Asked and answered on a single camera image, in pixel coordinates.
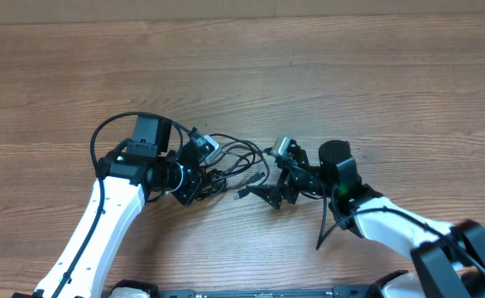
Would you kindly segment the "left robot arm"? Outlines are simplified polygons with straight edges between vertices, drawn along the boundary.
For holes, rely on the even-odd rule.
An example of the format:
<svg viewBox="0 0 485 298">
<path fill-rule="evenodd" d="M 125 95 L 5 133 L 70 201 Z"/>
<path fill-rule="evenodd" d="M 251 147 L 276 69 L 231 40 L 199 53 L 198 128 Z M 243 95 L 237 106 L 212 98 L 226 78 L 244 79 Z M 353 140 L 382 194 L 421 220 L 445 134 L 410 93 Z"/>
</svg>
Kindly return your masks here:
<svg viewBox="0 0 485 298">
<path fill-rule="evenodd" d="M 92 159 L 96 181 L 65 250 L 32 292 L 34 297 L 99 297 L 124 235 L 153 192 L 189 205 L 203 187 L 201 163 L 220 145 L 196 128 L 135 112 L 132 137 Z"/>
</svg>

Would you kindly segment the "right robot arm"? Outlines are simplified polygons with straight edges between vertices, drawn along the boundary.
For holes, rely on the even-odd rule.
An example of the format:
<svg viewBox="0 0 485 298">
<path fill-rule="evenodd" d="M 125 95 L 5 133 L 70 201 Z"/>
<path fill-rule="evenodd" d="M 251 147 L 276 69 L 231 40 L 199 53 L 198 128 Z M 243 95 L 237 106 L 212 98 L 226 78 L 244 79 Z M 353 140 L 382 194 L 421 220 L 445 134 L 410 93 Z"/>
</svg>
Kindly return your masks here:
<svg viewBox="0 0 485 298">
<path fill-rule="evenodd" d="M 380 243 L 411 260 L 414 272 L 398 271 L 369 286 L 368 297 L 485 297 L 485 228 L 467 219 L 449 223 L 399 207 L 363 183 L 347 141 L 319 147 L 319 164 L 308 162 L 295 140 L 283 138 L 267 150 L 281 169 L 274 185 L 248 192 L 275 209 L 299 195 L 324 202 L 334 224 L 321 226 L 317 243 L 337 228 Z"/>
</svg>

